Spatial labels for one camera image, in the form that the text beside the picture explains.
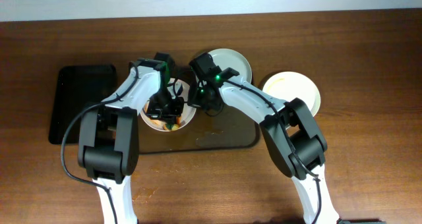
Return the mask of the white plate with sauce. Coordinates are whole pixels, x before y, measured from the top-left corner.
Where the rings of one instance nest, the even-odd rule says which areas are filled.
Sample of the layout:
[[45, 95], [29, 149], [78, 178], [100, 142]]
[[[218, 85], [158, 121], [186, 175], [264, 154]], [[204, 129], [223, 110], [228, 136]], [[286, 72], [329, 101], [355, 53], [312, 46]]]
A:
[[[188, 93], [189, 93], [189, 88], [190, 86], [178, 79], [176, 84], [175, 84], [175, 90], [176, 92], [181, 91], [181, 93], [179, 94], [180, 97], [182, 97], [184, 99], [184, 108], [183, 108], [183, 112], [181, 115], [181, 127], [183, 128], [184, 126], [187, 126], [188, 123], [190, 123], [190, 121], [193, 119], [195, 113], [196, 113], [196, 108], [191, 107], [189, 105], [187, 105], [187, 100], [188, 100]], [[143, 121], [151, 128], [158, 130], [156, 128], [153, 127], [153, 124], [150, 122], [150, 118], [148, 118], [145, 114], [144, 114], [144, 110], [146, 109], [148, 105], [148, 101], [146, 102], [146, 104], [144, 105], [144, 108], [142, 110], [142, 112], [140, 113], [140, 116], [142, 117]]]

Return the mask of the cream plate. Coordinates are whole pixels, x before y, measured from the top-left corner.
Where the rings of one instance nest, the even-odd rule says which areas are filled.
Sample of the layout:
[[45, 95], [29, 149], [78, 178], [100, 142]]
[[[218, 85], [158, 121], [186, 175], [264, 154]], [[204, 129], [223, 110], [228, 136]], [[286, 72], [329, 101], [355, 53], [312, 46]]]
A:
[[271, 76], [262, 89], [266, 94], [286, 101], [299, 98], [315, 116], [320, 109], [321, 97], [316, 84], [298, 72], [279, 72]]

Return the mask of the orange green sponge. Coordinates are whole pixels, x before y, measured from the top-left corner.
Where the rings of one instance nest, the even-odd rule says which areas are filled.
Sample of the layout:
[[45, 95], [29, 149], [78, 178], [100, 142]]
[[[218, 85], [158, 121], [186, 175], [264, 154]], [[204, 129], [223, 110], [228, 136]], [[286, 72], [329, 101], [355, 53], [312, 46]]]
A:
[[181, 117], [176, 117], [175, 123], [167, 123], [161, 120], [150, 119], [153, 127], [163, 131], [174, 131], [181, 127]]

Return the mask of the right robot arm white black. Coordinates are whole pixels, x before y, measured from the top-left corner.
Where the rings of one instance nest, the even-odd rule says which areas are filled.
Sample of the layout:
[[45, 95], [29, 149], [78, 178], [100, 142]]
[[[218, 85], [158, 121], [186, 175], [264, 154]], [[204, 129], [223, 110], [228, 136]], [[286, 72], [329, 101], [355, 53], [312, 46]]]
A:
[[273, 98], [250, 84], [238, 71], [222, 70], [202, 53], [189, 63], [197, 82], [188, 104], [201, 109], [233, 107], [259, 124], [274, 165], [297, 190], [306, 223], [340, 223], [325, 179], [327, 141], [305, 102]]

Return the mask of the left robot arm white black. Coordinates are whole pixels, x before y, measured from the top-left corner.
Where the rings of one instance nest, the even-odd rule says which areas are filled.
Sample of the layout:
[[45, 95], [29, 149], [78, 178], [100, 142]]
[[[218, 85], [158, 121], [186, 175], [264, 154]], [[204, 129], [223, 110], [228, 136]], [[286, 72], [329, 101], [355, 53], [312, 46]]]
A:
[[168, 90], [175, 62], [167, 53], [129, 63], [129, 75], [80, 122], [78, 164], [97, 187], [105, 223], [138, 223], [131, 175], [139, 157], [138, 116], [175, 124], [184, 100]]

